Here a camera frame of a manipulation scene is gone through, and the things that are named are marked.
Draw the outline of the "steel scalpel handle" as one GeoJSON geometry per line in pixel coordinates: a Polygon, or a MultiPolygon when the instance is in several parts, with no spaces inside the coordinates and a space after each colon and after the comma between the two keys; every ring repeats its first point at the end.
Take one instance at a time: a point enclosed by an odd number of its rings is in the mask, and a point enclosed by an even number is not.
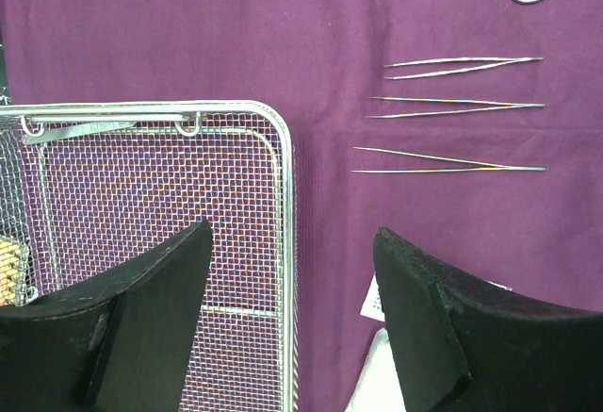
{"type": "Polygon", "coordinates": [[[56,140],[66,140],[79,138],[88,135],[97,135],[111,131],[132,128],[136,126],[136,122],[97,122],[73,124],[58,128],[46,129],[41,136],[33,137],[23,135],[22,142],[25,145],[45,143],[56,140]]]}

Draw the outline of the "ribbed grip steel tweezers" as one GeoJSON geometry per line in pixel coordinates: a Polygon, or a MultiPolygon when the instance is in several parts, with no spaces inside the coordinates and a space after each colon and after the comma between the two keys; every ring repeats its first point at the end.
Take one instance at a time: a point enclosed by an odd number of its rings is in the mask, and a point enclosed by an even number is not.
{"type": "Polygon", "coordinates": [[[531,63],[544,60],[544,57],[458,57],[458,58],[430,58],[390,63],[383,66],[384,79],[389,81],[413,80],[419,78],[439,77],[444,75],[468,74],[478,71],[491,70],[498,67],[510,66],[521,63],[531,63]],[[421,73],[398,73],[401,69],[414,67],[445,66],[445,69],[429,70],[421,73]]]}

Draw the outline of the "curved tip steel tweezers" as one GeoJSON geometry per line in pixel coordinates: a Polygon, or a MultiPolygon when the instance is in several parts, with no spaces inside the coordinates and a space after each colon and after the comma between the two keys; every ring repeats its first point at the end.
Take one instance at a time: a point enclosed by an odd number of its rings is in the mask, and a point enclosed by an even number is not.
{"type": "Polygon", "coordinates": [[[456,108],[453,110],[443,111],[425,111],[425,112],[402,112],[394,114],[368,115],[369,119],[380,120],[395,120],[404,118],[419,118],[444,115],[458,115],[466,113],[479,113],[498,111],[506,109],[520,108],[545,108],[544,103],[511,103],[487,100],[472,100],[472,99],[448,99],[448,98],[413,98],[413,97],[385,97],[371,96],[370,100],[395,102],[395,103],[420,103],[420,104],[437,104],[437,105],[468,105],[468,108],[456,108]]]}

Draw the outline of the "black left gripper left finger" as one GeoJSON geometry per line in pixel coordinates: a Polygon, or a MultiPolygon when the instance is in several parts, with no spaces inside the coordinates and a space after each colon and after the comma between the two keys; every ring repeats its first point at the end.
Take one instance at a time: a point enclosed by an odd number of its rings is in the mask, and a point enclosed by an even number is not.
{"type": "Polygon", "coordinates": [[[1,309],[5,411],[175,411],[211,261],[206,221],[118,266],[1,309]]]}

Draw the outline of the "straight steel tweezers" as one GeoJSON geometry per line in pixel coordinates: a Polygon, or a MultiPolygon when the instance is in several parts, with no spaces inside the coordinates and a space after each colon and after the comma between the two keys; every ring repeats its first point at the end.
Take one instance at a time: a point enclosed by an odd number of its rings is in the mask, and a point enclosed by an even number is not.
{"type": "Polygon", "coordinates": [[[428,159],[441,161],[448,164],[458,164],[459,168],[435,168],[435,169],[360,169],[352,170],[353,173],[362,174],[428,174],[428,173],[470,173],[470,172],[496,172],[496,171],[511,171],[511,172],[547,172],[548,167],[544,166],[519,166],[506,165],[485,161],[477,161],[471,159],[462,159],[454,157],[442,157],[435,155],[427,155],[420,153],[404,152],[398,150],[375,148],[375,147],[360,147],[354,146],[355,150],[367,151],[371,153],[381,153],[401,157],[413,157],[420,159],[428,159]]]}

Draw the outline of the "metal mesh instrument tray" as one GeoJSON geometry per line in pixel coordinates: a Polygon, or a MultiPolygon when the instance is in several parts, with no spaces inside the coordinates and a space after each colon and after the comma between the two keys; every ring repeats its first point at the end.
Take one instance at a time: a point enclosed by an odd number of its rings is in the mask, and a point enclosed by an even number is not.
{"type": "Polygon", "coordinates": [[[175,411],[296,410],[292,155],[282,117],[255,101],[3,107],[1,236],[29,246],[23,305],[206,221],[211,261],[175,411]],[[137,124],[22,142],[97,122],[137,124]]]}

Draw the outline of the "small white green packet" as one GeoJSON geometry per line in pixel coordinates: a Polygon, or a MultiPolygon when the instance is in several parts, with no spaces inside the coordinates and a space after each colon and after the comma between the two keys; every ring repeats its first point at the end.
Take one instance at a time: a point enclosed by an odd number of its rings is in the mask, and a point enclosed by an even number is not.
{"type": "Polygon", "coordinates": [[[369,347],[346,412],[402,412],[405,405],[385,328],[378,330],[369,347]]]}

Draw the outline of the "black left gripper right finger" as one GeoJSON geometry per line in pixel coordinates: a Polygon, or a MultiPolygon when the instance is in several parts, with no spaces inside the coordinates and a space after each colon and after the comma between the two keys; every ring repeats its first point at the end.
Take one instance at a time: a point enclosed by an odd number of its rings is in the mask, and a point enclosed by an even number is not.
{"type": "Polygon", "coordinates": [[[598,411],[602,316],[495,286],[381,228],[373,261],[409,411],[598,411]]]}

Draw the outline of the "small white blue packet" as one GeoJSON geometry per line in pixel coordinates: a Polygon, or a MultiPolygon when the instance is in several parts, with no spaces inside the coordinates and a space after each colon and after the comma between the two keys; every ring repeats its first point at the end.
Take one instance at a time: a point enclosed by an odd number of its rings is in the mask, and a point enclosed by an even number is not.
{"type": "Polygon", "coordinates": [[[376,275],[371,278],[367,294],[360,308],[360,315],[374,321],[385,322],[376,275]]]}

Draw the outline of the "purple cloth drape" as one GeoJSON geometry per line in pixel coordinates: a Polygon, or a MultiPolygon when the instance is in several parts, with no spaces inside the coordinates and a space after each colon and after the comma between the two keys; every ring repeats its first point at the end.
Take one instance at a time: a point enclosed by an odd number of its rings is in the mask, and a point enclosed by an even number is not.
{"type": "Polygon", "coordinates": [[[602,307],[602,0],[1,0],[14,103],[254,99],[295,146],[303,411],[341,411],[377,323],[360,307],[386,226],[426,252],[543,301],[602,307]],[[384,65],[544,57],[384,79],[384,65]],[[468,105],[545,108],[369,119],[468,105]],[[458,164],[547,172],[362,174],[458,164]]]}

